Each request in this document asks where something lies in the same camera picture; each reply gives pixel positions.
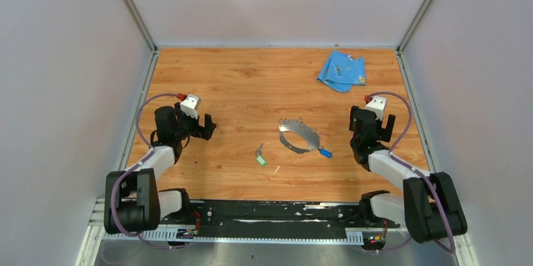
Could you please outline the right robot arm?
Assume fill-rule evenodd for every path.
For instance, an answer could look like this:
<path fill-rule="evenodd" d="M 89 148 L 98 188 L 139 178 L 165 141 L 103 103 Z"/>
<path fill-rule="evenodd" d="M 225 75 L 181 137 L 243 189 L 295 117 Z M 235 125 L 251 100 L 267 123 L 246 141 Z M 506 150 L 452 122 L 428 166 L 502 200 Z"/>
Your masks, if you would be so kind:
<path fill-rule="evenodd" d="M 352 106 L 349 130 L 350 147 L 357 164 L 366 171 L 388 180 L 400 191 L 362 195 L 360 221 L 376 226 L 383 218 L 407 229 L 417 243 L 438 241 L 463 235 L 468 222 L 451 176 L 445 172 L 422 170 L 393 154 L 385 143 L 390 141 L 395 116 L 387 124 L 376 110 Z"/>

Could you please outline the key with blue tag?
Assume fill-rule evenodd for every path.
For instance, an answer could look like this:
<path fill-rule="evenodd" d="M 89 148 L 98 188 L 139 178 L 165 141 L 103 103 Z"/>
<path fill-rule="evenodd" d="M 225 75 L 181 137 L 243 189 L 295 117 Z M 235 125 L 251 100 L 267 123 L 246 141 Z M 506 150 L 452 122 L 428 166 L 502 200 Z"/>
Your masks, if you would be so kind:
<path fill-rule="evenodd" d="M 329 150 L 326 150 L 325 148 L 319 148 L 318 149 L 319 153 L 326 157 L 326 158 L 331 158 L 332 157 L 332 152 L 330 152 Z"/>

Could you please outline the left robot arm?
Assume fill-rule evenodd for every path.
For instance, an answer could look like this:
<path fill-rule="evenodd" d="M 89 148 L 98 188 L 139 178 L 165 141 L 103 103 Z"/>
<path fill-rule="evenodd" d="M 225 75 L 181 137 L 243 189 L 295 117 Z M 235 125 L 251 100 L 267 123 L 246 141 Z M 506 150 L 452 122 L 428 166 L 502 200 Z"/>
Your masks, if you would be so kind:
<path fill-rule="evenodd" d="M 178 224 L 193 217 L 184 188 L 157 187 L 157 180 L 177 163 L 190 138 L 210 140 L 217 127 L 210 114 L 200 123 L 189 110 L 181 103 L 156 109 L 156 129 L 146 155 L 127 169 L 108 173 L 103 221 L 107 233 L 140 233 L 155 230 L 166 216 Z"/>

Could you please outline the key with green tag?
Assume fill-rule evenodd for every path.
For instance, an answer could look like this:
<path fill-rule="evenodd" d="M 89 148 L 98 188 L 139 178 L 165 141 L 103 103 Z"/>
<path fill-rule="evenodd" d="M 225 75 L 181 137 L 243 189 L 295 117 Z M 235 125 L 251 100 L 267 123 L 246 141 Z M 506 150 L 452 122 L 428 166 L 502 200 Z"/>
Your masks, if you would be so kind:
<path fill-rule="evenodd" d="M 258 147 L 258 149 L 255 150 L 255 160 L 262 166 L 266 166 L 268 163 L 267 161 L 262 157 L 262 148 L 263 143 Z"/>

